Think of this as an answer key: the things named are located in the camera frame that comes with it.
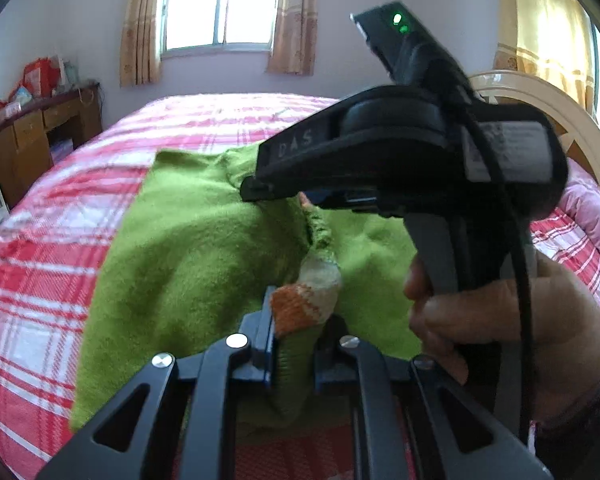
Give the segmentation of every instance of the red plaid bedsheet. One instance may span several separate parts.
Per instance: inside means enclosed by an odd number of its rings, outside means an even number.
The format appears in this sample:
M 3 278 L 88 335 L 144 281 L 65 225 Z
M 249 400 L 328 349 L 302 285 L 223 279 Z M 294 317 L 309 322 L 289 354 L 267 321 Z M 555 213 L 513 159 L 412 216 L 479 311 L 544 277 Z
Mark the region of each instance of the red plaid bedsheet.
M 266 139 L 333 100 L 249 94 L 164 99 L 54 167 L 0 226 L 0 457 L 32 479 L 70 437 L 75 371 L 98 270 L 157 150 L 219 153 Z M 600 254 L 556 211 L 537 247 L 600 304 Z M 352 478 L 347 428 L 238 450 L 240 480 Z

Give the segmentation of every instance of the wooden desk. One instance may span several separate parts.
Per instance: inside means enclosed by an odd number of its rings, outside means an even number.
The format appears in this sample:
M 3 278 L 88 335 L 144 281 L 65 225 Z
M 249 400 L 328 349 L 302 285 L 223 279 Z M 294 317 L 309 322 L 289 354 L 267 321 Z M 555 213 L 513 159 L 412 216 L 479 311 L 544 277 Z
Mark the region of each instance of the wooden desk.
M 10 208 L 53 166 L 50 132 L 70 137 L 74 149 L 101 133 L 98 85 L 30 102 L 0 126 L 0 190 Z

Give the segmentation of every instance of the hand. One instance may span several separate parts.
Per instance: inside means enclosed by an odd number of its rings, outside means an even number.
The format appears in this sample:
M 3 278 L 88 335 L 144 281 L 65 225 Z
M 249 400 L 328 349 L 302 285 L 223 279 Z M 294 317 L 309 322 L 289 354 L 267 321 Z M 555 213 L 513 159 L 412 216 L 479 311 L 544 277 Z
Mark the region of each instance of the hand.
M 600 309 L 587 287 L 567 268 L 536 253 L 538 277 L 531 279 L 535 343 L 534 420 L 560 415 L 600 383 Z M 520 340 L 518 295 L 513 281 L 477 290 L 433 296 L 416 256 L 404 285 L 414 301 L 411 330 L 459 383 L 467 378 L 458 344 Z

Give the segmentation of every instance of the green sweater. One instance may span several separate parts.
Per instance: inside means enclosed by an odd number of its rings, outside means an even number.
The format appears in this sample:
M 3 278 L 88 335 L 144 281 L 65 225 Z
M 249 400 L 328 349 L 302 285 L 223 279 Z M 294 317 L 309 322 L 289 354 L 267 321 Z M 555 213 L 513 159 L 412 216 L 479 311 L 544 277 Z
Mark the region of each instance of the green sweater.
M 73 430 L 154 354 L 195 354 L 235 332 L 244 314 L 261 308 L 267 286 L 296 280 L 318 232 L 340 267 L 335 311 L 350 331 L 388 355 L 418 352 L 402 294 L 415 249 L 402 222 L 318 208 L 308 214 L 297 198 L 243 203 L 238 190 L 256 151 L 157 155 L 100 271 L 80 351 Z M 243 401 L 239 434 L 341 420 L 345 403 L 311 397 L 319 333 L 309 328 L 280 341 L 274 393 Z

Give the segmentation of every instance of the bed headboard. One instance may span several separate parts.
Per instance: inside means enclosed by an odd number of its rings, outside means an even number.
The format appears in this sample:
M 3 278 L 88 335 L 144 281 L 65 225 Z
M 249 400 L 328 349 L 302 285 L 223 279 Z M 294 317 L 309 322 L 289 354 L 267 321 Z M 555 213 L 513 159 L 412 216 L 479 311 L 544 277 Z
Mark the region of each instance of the bed headboard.
M 511 70 L 482 72 L 470 81 L 488 102 L 519 101 L 542 110 L 552 120 L 567 156 L 600 185 L 600 129 L 571 97 L 543 79 Z

